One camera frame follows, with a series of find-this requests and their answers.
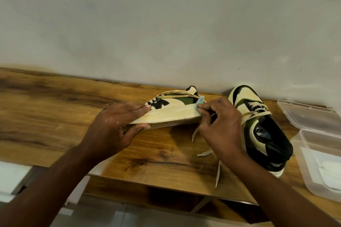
wooden table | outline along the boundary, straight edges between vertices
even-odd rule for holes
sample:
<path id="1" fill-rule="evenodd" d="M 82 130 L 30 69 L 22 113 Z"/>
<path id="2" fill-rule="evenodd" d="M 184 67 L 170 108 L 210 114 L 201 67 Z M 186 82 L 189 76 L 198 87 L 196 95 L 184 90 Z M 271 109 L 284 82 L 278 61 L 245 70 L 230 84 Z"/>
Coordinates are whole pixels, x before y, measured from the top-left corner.
<path id="1" fill-rule="evenodd" d="M 88 126 L 108 103 L 144 103 L 173 88 L 81 79 L 58 74 L 0 69 L 0 160 L 49 167 L 83 138 Z M 209 101 L 220 94 L 199 93 Z M 275 101 L 265 100 L 273 118 L 289 139 L 298 133 Z M 143 131 L 132 145 L 113 156 L 101 176 L 204 196 L 255 203 L 241 181 L 223 168 L 218 187 L 215 156 L 195 125 Z M 335 218 L 341 204 L 310 193 L 295 156 L 281 179 Z"/>

shoe sole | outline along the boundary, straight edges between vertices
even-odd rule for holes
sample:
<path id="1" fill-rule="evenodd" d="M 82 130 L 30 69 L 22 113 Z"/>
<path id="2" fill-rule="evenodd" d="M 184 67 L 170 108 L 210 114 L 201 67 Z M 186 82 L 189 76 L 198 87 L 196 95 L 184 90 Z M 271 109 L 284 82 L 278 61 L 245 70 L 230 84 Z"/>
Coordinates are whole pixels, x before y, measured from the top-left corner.
<path id="1" fill-rule="evenodd" d="M 197 122 L 201 116 L 196 110 L 196 106 L 196 104 L 189 104 L 176 108 L 151 110 L 131 124 L 147 123 L 161 128 L 163 126 L 176 126 L 193 120 Z"/>
<path id="2" fill-rule="evenodd" d="M 228 95 L 228 100 L 232 103 L 233 106 L 235 106 L 235 105 L 233 104 L 233 93 L 234 93 L 234 91 L 236 90 L 237 87 L 233 88 L 232 91 L 230 92 L 230 94 Z M 241 137 L 242 137 L 242 138 L 241 138 L 241 145 L 242 145 L 243 149 L 246 151 L 246 145 L 245 145 L 245 138 L 244 138 L 244 135 L 242 134 Z M 270 172 L 270 173 L 271 173 L 272 175 L 274 175 L 275 177 L 279 178 L 279 177 L 283 174 L 284 169 L 282 169 L 282 170 L 280 170 L 280 171 L 268 171 L 268 172 Z"/>

sneaker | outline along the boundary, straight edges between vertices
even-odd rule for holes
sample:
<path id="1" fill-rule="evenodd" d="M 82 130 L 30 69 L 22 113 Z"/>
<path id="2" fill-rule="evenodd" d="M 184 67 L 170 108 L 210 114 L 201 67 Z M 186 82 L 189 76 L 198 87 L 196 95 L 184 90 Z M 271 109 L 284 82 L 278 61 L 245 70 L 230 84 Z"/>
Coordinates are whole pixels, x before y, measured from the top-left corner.
<path id="1" fill-rule="evenodd" d="M 271 117 L 268 107 L 247 85 L 232 90 L 228 100 L 242 114 L 242 144 L 248 155 L 276 177 L 293 154 L 293 147 Z"/>
<path id="2" fill-rule="evenodd" d="M 164 92 L 148 101 L 146 105 L 151 105 L 151 110 L 131 124 L 147 123 L 151 128 L 162 128 L 200 122 L 201 116 L 196 110 L 199 98 L 193 85 L 185 91 Z"/>

forearm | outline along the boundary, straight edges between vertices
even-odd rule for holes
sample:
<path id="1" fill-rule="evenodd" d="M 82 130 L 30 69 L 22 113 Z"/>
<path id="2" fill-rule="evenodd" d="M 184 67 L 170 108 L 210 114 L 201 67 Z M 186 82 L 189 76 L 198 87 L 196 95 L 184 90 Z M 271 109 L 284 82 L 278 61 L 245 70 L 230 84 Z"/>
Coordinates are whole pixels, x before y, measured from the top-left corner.
<path id="1" fill-rule="evenodd" d="M 267 172 L 247 154 L 228 166 L 275 226 L 339 226 L 332 217 Z"/>
<path id="2" fill-rule="evenodd" d="M 49 226 L 67 197 L 91 170 L 72 148 L 0 211 L 0 226 Z"/>

shoelace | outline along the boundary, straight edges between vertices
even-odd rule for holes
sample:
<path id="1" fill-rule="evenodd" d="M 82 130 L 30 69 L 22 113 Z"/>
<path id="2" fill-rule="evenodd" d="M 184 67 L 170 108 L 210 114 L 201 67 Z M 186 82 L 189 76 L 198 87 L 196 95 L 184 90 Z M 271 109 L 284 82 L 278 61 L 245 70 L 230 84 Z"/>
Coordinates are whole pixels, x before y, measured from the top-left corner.
<path id="1" fill-rule="evenodd" d="M 248 120 L 250 119 L 253 119 L 253 118 L 256 118 L 256 117 L 262 117 L 262 116 L 265 116 L 265 115 L 270 115 L 271 112 L 268 111 L 268 107 L 263 104 L 263 103 L 259 103 L 259 102 L 249 102 L 249 105 L 251 106 L 251 109 L 253 109 L 254 107 L 257 107 L 257 106 L 260 106 L 261 108 L 257 108 L 255 109 L 254 111 L 250 111 L 250 112 L 245 112 L 243 113 L 241 116 L 244 117 L 246 115 L 250 115 L 252 114 L 253 116 L 247 118 L 247 119 L 244 119 L 242 122 L 241 122 L 241 126 L 243 126 Z M 192 135 L 192 142 L 194 141 L 194 137 L 195 135 L 198 133 L 199 131 L 199 127 L 197 127 Z M 203 152 L 201 154 L 198 154 L 198 156 L 208 156 L 212 153 L 213 151 L 212 150 L 208 150 L 207 152 Z M 218 185 L 218 182 L 219 182 L 219 177 L 220 177 L 220 165 L 221 165 L 221 161 L 219 161 L 219 164 L 218 164 L 218 172 L 216 174 L 216 179 L 215 179 L 215 187 L 217 187 Z"/>
<path id="2" fill-rule="evenodd" d="M 170 93 L 184 93 L 181 95 L 167 95 Z M 150 100 L 150 103 L 156 102 L 157 99 L 172 99 L 172 98 L 185 98 L 185 97 L 192 97 L 192 98 L 200 98 L 197 95 L 193 95 L 187 91 L 181 91 L 181 90 L 172 90 L 172 91 L 166 91 L 163 92 L 161 95 L 156 96 L 154 99 Z"/>

